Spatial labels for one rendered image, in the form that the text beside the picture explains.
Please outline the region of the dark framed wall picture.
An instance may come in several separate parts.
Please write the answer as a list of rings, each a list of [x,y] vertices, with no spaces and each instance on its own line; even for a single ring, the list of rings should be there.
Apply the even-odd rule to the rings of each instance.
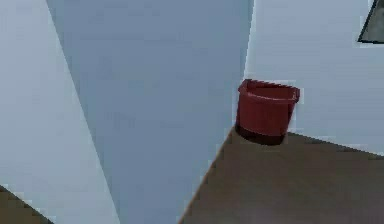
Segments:
[[[374,0],[358,37],[361,43],[384,44],[384,0]]]

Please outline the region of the red plastic bucket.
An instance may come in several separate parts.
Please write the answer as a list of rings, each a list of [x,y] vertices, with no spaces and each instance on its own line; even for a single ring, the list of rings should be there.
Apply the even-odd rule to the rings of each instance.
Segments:
[[[300,99],[296,87],[245,79],[238,87],[235,131],[261,145],[280,145]]]

